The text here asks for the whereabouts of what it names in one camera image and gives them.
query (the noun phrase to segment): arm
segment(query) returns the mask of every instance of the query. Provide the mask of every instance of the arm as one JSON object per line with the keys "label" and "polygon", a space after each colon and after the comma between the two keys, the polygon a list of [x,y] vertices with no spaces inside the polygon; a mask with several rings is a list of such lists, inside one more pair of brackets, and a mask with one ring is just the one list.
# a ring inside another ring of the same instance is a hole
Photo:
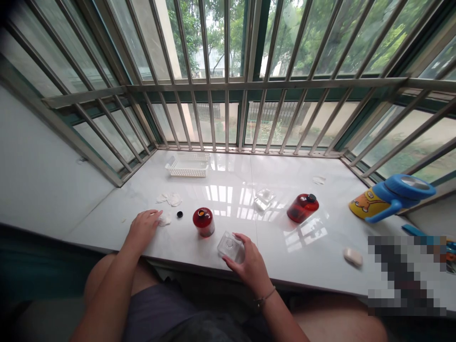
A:
{"label": "arm", "polygon": [[[234,235],[244,243],[246,258],[242,264],[235,263],[227,256],[224,256],[223,260],[250,287],[255,298],[263,298],[273,289],[263,257],[248,237],[239,233]],[[276,341],[309,342],[277,291],[264,301],[262,312]]]}
{"label": "arm", "polygon": [[155,235],[162,211],[144,211],[134,219],[127,238],[109,266],[71,342],[121,341],[138,260]]}

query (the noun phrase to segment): blue bottle lid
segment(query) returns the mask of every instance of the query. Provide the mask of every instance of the blue bottle lid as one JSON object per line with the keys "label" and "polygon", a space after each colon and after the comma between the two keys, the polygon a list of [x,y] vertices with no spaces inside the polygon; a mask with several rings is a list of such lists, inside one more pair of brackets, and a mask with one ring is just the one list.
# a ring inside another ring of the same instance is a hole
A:
{"label": "blue bottle lid", "polygon": [[397,174],[385,181],[386,188],[394,194],[410,199],[423,200],[436,194],[436,189],[419,178]]}

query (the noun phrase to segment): red plastic bottle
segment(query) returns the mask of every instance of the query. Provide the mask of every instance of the red plastic bottle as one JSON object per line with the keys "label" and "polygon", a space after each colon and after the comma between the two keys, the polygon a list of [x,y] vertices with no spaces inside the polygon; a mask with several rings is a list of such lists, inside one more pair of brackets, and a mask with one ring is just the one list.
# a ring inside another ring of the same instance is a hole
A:
{"label": "red plastic bottle", "polygon": [[212,211],[208,208],[197,209],[193,214],[193,224],[203,238],[210,237],[215,230]]}
{"label": "red plastic bottle", "polygon": [[313,194],[301,194],[296,197],[286,214],[297,223],[303,223],[319,208],[317,198]]}

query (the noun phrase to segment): black bottle cap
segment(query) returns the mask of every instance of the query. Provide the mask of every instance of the black bottle cap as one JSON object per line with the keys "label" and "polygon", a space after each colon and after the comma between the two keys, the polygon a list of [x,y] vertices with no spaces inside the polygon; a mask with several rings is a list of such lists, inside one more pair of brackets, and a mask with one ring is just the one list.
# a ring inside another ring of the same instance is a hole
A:
{"label": "black bottle cap", "polygon": [[309,196],[307,196],[307,200],[311,203],[314,203],[317,200],[317,198],[314,194],[309,194]]}

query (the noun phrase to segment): bracelet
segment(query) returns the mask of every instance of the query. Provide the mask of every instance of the bracelet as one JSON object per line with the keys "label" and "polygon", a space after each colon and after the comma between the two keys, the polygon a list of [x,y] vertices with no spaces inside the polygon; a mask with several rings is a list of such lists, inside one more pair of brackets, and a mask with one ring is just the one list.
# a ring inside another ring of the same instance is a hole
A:
{"label": "bracelet", "polygon": [[273,294],[274,291],[276,290],[275,288],[276,288],[276,287],[273,286],[272,291],[271,291],[268,295],[266,295],[266,296],[264,296],[264,297],[262,297],[262,298],[259,298],[259,299],[254,300],[254,302],[258,305],[258,309],[261,308],[261,307],[264,305],[266,299],[268,299],[270,296],[272,296],[272,294]]}

